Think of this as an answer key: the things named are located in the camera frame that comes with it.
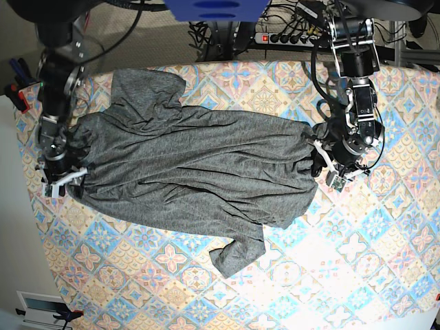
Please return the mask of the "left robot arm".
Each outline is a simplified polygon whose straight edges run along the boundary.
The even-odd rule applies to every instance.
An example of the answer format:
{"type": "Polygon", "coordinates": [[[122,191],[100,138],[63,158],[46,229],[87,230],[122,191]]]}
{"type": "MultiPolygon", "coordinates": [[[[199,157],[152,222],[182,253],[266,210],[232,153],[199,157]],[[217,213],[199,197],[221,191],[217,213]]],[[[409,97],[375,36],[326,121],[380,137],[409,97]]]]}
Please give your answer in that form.
{"type": "Polygon", "coordinates": [[[361,159],[371,149],[385,145],[385,127],[377,109],[377,93],[371,76],[380,70],[375,47],[374,20],[414,21],[432,7],[431,1],[334,1],[327,10],[321,36],[311,53],[311,77],[318,93],[337,112],[324,128],[308,139],[314,147],[312,174],[327,168],[326,184],[340,192],[357,175],[371,167],[361,159]],[[336,71],[348,80],[347,103],[328,95],[316,76],[319,47],[329,47],[336,71]]]}

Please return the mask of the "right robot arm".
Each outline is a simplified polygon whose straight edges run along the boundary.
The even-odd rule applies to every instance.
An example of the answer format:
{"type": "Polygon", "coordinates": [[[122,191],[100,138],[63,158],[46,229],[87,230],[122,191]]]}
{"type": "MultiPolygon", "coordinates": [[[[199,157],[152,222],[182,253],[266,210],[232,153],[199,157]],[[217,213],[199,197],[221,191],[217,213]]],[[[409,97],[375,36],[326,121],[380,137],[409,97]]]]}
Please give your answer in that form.
{"type": "Polygon", "coordinates": [[[35,25],[37,39],[44,47],[36,77],[41,86],[42,105],[36,143],[41,150],[36,169],[42,175],[43,195],[58,198],[65,185],[79,186],[87,169],[67,147],[67,126],[72,118],[77,86],[82,82],[87,58],[83,36],[87,16],[99,1],[9,1],[22,19],[35,25]]]}

